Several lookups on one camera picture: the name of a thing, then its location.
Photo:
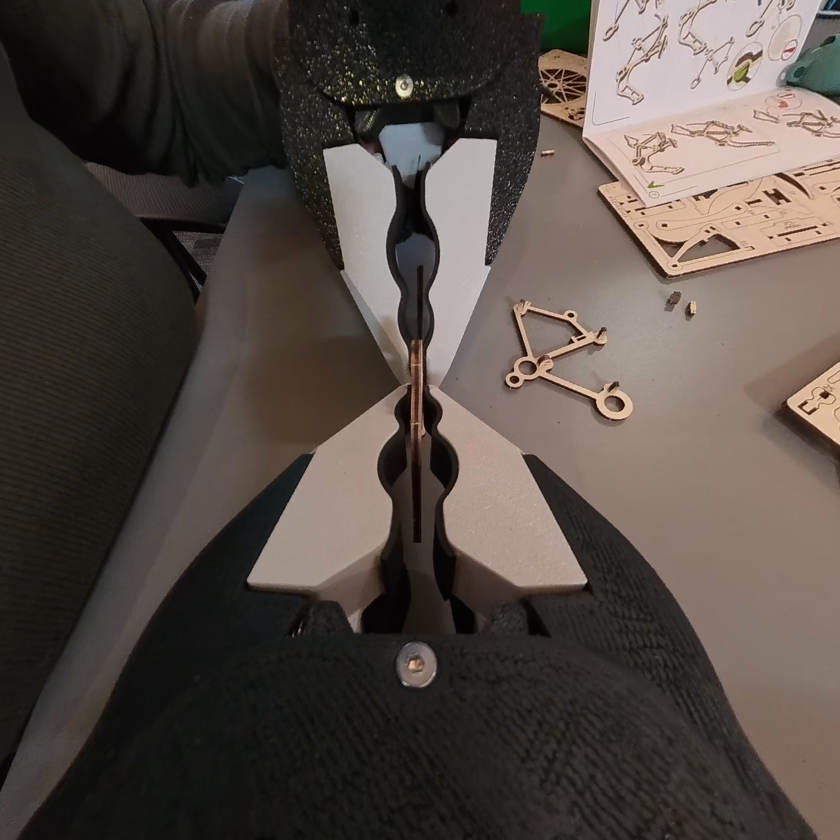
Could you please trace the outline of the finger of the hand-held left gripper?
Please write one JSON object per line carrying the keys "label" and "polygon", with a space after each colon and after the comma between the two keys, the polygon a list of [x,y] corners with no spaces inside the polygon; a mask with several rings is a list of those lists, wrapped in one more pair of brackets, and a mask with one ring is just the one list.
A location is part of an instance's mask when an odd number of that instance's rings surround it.
{"label": "finger of the hand-held left gripper", "polygon": [[343,260],[342,277],[385,361],[408,383],[408,350],[397,324],[402,291],[388,262],[396,213],[393,173],[359,144],[324,150]]}
{"label": "finger of the hand-held left gripper", "polygon": [[424,208],[437,237],[428,290],[433,316],[427,378],[441,385],[471,320],[490,268],[486,263],[497,141],[459,139],[425,177]]}

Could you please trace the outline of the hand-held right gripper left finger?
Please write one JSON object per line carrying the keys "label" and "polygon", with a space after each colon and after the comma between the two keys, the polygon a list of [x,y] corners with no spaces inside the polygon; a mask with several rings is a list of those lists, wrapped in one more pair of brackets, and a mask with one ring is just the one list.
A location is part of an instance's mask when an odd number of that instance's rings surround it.
{"label": "hand-held right gripper left finger", "polygon": [[248,575],[261,592],[342,606],[367,633],[398,633],[411,601],[394,488],[406,471],[407,386],[312,453]]}

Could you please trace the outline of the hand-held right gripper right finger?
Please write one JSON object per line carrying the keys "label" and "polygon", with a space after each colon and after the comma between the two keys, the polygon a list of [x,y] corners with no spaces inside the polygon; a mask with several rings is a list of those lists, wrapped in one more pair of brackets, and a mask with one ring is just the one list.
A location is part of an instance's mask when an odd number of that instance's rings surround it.
{"label": "hand-held right gripper right finger", "polygon": [[458,634],[500,604],[581,592],[587,578],[525,454],[439,388],[428,388],[434,577]]}

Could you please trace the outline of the wooden model part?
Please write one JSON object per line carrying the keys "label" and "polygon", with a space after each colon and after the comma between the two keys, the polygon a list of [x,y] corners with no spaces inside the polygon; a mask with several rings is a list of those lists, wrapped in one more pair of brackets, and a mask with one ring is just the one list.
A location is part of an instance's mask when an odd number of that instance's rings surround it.
{"label": "wooden model part", "polygon": [[[424,340],[424,266],[416,267],[416,334],[414,339]],[[411,470],[412,470],[412,501],[413,501],[413,541],[420,543],[423,539],[423,437],[411,434]]]}

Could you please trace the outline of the small fan-shaped wooden part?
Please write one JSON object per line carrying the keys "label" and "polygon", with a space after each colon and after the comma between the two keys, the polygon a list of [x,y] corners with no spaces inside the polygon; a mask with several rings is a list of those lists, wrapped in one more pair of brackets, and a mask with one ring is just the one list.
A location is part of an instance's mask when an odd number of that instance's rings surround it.
{"label": "small fan-shaped wooden part", "polygon": [[426,356],[424,342],[421,339],[413,339],[409,352],[410,429],[412,435],[422,438],[425,435],[424,394]]}

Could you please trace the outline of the laser-cut wooden parts sheet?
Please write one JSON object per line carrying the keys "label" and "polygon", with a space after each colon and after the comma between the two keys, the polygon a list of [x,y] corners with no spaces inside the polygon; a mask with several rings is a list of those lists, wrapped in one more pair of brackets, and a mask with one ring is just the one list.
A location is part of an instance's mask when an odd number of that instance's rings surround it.
{"label": "laser-cut wooden parts sheet", "polygon": [[839,159],[645,206],[620,182],[602,199],[666,278],[839,238]]}
{"label": "laser-cut wooden parts sheet", "polygon": [[786,400],[787,407],[811,430],[839,446],[839,363]]}

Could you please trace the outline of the wooden sheet with spoked wheels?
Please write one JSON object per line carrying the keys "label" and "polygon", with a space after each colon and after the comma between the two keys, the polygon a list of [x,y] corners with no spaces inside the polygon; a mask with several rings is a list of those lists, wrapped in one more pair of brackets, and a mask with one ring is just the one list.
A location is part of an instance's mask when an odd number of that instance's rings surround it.
{"label": "wooden sheet with spoked wheels", "polygon": [[588,77],[587,58],[562,49],[543,53],[539,58],[541,113],[581,129]]}

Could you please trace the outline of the green plastic bin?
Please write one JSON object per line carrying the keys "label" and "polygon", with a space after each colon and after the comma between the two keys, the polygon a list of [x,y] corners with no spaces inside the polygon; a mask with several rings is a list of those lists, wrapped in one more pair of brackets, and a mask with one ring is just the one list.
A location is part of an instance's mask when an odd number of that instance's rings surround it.
{"label": "green plastic bin", "polygon": [[524,14],[542,16],[540,53],[553,49],[588,56],[592,1],[520,1]]}

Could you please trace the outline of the white instruction booklet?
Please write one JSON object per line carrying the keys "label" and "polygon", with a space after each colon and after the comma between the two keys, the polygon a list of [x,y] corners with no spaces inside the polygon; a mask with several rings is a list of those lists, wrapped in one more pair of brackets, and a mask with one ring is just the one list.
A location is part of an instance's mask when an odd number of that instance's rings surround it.
{"label": "white instruction booklet", "polygon": [[821,2],[592,6],[583,139],[645,207],[838,157],[838,104],[784,78]]}

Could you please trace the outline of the person's dark clothing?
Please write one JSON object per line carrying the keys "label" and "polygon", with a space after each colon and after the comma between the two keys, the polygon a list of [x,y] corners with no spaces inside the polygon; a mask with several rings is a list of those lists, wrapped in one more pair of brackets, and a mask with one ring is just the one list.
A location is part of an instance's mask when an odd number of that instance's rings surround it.
{"label": "person's dark clothing", "polygon": [[165,248],[32,120],[2,50],[1,759],[128,515],[196,345]]}

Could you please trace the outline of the teal rounded rubber object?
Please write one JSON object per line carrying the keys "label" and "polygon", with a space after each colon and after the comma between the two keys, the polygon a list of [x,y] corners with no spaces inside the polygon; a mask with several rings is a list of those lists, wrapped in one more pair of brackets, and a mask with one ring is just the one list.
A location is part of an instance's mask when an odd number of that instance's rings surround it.
{"label": "teal rounded rubber object", "polygon": [[839,35],[829,36],[804,52],[785,72],[784,84],[839,97]]}

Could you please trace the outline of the wooden triangular frame part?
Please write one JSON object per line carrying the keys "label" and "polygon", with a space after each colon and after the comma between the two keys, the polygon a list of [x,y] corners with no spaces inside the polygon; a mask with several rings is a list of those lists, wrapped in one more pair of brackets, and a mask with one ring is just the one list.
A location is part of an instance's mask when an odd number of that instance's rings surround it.
{"label": "wooden triangular frame part", "polygon": [[[560,322],[571,329],[566,344],[544,353],[535,353],[524,324],[529,314],[540,318]],[[511,390],[522,387],[527,382],[537,380],[548,382],[559,388],[589,400],[595,410],[606,420],[622,422],[634,411],[634,403],[618,381],[605,383],[599,391],[573,383],[553,372],[555,361],[574,352],[590,347],[601,348],[607,343],[607,329],[586,328],[575,310],[550,311],[534,306],[530,301],[520,300],[512,307],[512,315],[520,339],[522,356],[513,363],[505,376],[505,385]]]}

